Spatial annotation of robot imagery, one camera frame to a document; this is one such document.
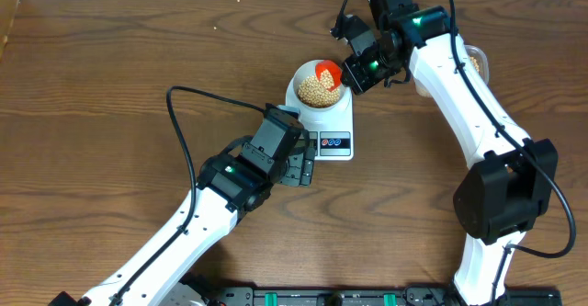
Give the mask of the red plastic measuring scoop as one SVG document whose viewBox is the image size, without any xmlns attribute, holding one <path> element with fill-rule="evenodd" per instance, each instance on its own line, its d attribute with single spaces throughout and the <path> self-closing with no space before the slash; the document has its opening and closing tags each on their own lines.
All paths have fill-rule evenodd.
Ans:
<svg viewBox="0 0 588 306">
<path fill-rule="evenodd" d="M 315 75 L 319 82 L 329 91 L 333 92 L 341 85 L 341 68 L 332 61 L 322 60 L 315 66 Z"/>
</svg>

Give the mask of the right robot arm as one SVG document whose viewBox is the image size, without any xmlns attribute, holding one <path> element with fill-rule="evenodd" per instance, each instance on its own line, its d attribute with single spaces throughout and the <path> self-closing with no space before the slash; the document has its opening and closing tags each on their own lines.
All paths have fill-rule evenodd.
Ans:
<svg viewBox="0 0 588 306">
<path fill-rule="evenodd" d="M 557 151 L 549 140 L 533 141 L 502 109 L 468 56 L 453 7 L 422 9 L 413 0 L 368 4 L 373 26 L 340 12 L 332 28 L 352 50 L 341 81 L 361 95 L 405 73 L 436 102 L 468 167 L 453 197 L 467 235 L 453 278 L 455 301 L 503 302 L 512 253 L 548 209 Z"/>
</svg>

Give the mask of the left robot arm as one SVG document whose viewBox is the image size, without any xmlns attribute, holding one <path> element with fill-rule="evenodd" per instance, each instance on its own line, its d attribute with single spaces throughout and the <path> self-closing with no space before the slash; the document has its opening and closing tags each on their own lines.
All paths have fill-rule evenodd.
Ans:
<svg viewBox="0 0 588 306">
<path fill-rule="evenodd" d="M 119 270 L 76 299 L 55 305 L 162 305 L 211 246 L 260 207 L 276 184 L 311 182 L 313 149 L 298 109 L 269 105 L 256 134 L 227 146 L 200 168 L 197 183 L 170 220 Z"/>
</svg>

